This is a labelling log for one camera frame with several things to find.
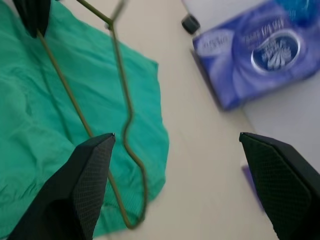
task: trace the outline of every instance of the white table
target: white table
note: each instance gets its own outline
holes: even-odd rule
[[[217,7],[217,0],[182,1],[199,20],[202,32],[259,4],[256,0],[225,0],[221,8]],[[243,110],[256,133],[293,145],[320,173],[319,104],[320,74],[317,74],[250,102]]]
[[[117,0],[89,2],[108,15]],[[63,4],[105,31],[101,20],[76,0]],[[252,129],[241,110],[225,114],[215,107],[188,51],[192,38],[181,26],[186,14],[180,0],[132,0],[119,21],[120,39],[159,62],[170,151],[166,185],[143,225],[98,239],[276,240],[240,168],[244,153],[239,133]]]

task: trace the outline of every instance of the blue tissue box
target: blue tissue box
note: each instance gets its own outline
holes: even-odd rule
[[[231,110],[319,70],[320,16],[298,26],[268,1],[197,36],[193,46],[222,108]]]

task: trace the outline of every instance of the tissue box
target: tissue box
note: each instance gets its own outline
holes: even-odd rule
[[[231,110],[314,74],[319,40],[319,14],[298,26],[268,1],[197,36],[193,46],[222,108]]]

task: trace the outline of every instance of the green cloth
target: green cloth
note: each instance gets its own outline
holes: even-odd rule
[[[112,171],[131,221],[143,203],[139,168],[122,144],[127,118],[111,38],[52,1],[45,36],[95,135],[115,133]],[[0,0],[0,238],[13,230],[44,182],[88,135],[39,39]],[[121,45],[135,117],[129,143],[148,173],[149,199],[165,184],[169,138],[158,65]],[[107,184],[94,235],[124,229]]]

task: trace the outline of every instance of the logo emblem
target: logo emblem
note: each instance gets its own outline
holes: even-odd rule
[[[300,52],[298,36],[291,30],[272,34],[252,51],[251,63],[262,72],[275,72],[292,65]]]

